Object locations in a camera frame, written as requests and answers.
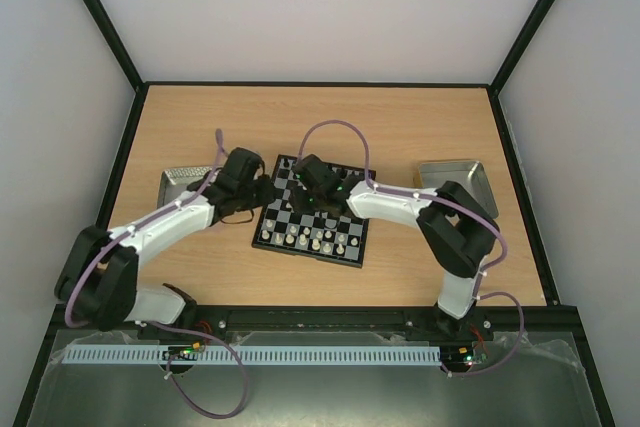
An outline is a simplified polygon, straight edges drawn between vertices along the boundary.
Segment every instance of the white perforated rail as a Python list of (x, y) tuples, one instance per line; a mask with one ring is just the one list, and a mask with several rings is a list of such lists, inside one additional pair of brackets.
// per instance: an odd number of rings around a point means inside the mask
[[(235, 348), (245, 365), (440, 365), (438, 347), (250, 347)], [(157, 345), (74, 345), (65, 353), (63, 364), (158, 364), (166, 360), (168, 346)], [(234, 365), (222, 347), (207, 347), (176, 363)]]

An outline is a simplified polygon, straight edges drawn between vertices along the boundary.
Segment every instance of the silver tray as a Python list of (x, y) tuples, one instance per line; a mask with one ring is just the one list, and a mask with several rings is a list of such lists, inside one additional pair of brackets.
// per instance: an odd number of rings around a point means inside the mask
[(187, 186), (200, 180), (211, 170), (211, 166), (176, 167), (167, 169), (160, 176), (160, 191), (158, 192), (158, 207), (167, 205), (187, 190)]
[(447, 180), (458, 182), (484, 207), (491, 218), (498, 217), (498, 206), (487, 173), (479, 160), (425, 162), (418, 166), (417, 186), (437, 189)]

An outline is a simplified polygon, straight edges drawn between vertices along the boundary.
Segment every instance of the black frame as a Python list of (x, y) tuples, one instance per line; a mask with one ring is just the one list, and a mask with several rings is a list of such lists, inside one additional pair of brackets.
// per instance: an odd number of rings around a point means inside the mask
[[(575, 307), (563, 306), (560, 303), (553, 275), (547, 260), (540, 232), (535, 221), (533, 208), (526, 189), (526, 184), (516, 156), (503, 109), (500, 105), (499, 94), (513, 73), (518, 61), (533, 39), (545, 16), (555, 0), (538, 0), (522, 27), (513, 46), (507, 54), (502, 66), (491, 85), (465, 83), (366, 83), (366, 82), (148, 82), (143, 81), (133, 61), (120, 39), (114, 25), (100, 0), (83, 0), (91, 13), (98, 28), (102, 32), (107, 44), (127, 76), (135, 91), (135, 98), (124, 134), (113, 165), (111, 176), (104, 194), (102, 205), (96, 220), (96, 225), (106, 228), (111, 218), (120, 183), (133, 144), (137, 126), (144, 108), (145, 99), (152, 85), (211, 85), (211, 86), (274, 86), (274, 87), (383, 87), (383, 88), (476, 88), (485, 89), (495, 118), (507, 165), (522, 212), (531, 250), (540, 276), (546, 307), (524, 307), (527, 330), (539, 332), (571, 332), (574, 336), (580, 360), (587, 372), (587, 378), (602, 425), (614, 425), (613, 416), (609, 408), (600, 378), (591, 355), (580, 316)], [(226, 327), (220, 329), (214, 323), (216, 334), (223, 337), (229, 331), (242, 331), (255, 328), (266, 330), (300, 329), (298, 325), (314, 325), (315, 329), (331, 330), (342, 322), (342, 328), (348, 327), (349, 319), (357, 319), (358, 325), (375, 327), (372, 330), (404, 332), (416, 335), (415, 330), (407, 330), (407, 320), (412, 322), (421, 316), (431, 315), (432, 307), (424, 308), (336, 308), (336, 307), (246, 307), (246, 306), (199, 306), (199, 312), (208, 318), (224, 320)], [(514, 307), (478, 308), (481, 315), (486, 316), (497, 331), (514, 331), (518, 329), (518, 312)], [(29, 378), (22, 402), (16, 415), (14, 426), (27, 424), (33, 402), (38, 391), (40, 379), (46, 368), (55, 335), (59, 329), (64, 329), (64, 310), (61, 305), (56, 306), (49, 327), (44, 336), (35, 365)], [(447, 345), (448, 341), (437, 338), (433, 334), (426, 340)]]

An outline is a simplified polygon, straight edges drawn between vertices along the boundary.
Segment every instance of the white arm segment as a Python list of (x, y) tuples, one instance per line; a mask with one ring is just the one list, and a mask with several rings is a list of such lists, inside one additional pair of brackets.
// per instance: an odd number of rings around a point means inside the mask
[[(191, 196), (193, 196), (193, 192), (183, 192), (174, 202), (185, 202)], [(158, 210), (135, 222), (111, 229), (110, 237), (115, 239), (131, 226), (154, 215)], [(134, 231), (133, 235), (120, 242), (120, 245), (136, 249), (138, 270), (140, 270), (149, 260), (180, 239), (209, 227), (213, 221), (213, 211), (213, 205), (209, 204), (207, 199), (200, 195), (189, 205), (163, 215), (142, 229)]]
[[(363, 219), (382, 219), (418, 228), (416, 219), (420, 210), (431, 204), (430, 200), (413, 197), (415, 192), (437, 195), (435, 189), (407, 189), (376, 183), (374, 190), (365, 181), (357, 184), (347, 200), (351, 211)], [(405, 195), (385, 194), (379, 189), (406, 192)], [(442, 289), (438, 296), (438, 307), (447, 315), (461, 319), (473, 304), (475, 278), (457, 277), (445, 271)]]
[[(193, 192), (183, 192), (176, 201), (185, 202), (191, 196)], [(112, 229), (110, 237), (116, 238), (131, 226), (154, 215), (158, 210), (131, 224)], [(134, 231), (134, 234), (120, 242), (120, 245), (136, 249), (138, 271), (140, 271), (147, 262), (172, 244), (189, 234), (209, 227), (213, 221), (213, 211), (214, 207), (207, 202), (207, 199), (199, 196), (182, 209), (163, 215), (142, 229)], [(184, 306), (184, 299), (173, 290), (163, 285), (138, 283), (136, 302), (125, 321), (140, 320), (172, 324), (182, 313)]]

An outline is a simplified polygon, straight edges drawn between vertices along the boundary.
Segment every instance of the black and white checkered board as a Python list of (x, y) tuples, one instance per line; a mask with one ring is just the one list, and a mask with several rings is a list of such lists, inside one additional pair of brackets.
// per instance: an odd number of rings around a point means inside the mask
[[(298, 183), (291, 171), (295, 161), (296, 158), (289, 155), (278, 156), (271, 177), (276, 187), (276, 200), (262, 209), (251, 245), (259, 249), (306, 255), (325, 262), (362, 267), (369, 221), (348, 217), (334, 219), (330, 218), (326, 212), (315, 215), (293, 212), (288, 200), (291, 189)], [(354, 173), (362, 175), (364, 179), (363, 169), (340, 164), (332, 164), (332, 168), (336, 172), (344, 169), (347, 175)], [(370, 171), (370, 175), (375, 178), (375, 172)], [(309, 235), (306, 236), (306, 244), (301, 245), (300, 234), (303, 234), (305, 229), (309, 229)], [(269, 234), (266, 239), (263, 238), (265, 230)], [(318, 233), (322, 234), (321, 239), (316, 237)], [(292, 243), (287, 243), (287, 235), (293, 237)], [(312, 247), (315, 238), (319, 240), (319, 250), (314, 250)], [(338, 253), (338, 244), (344, 249), (342, 254)]]

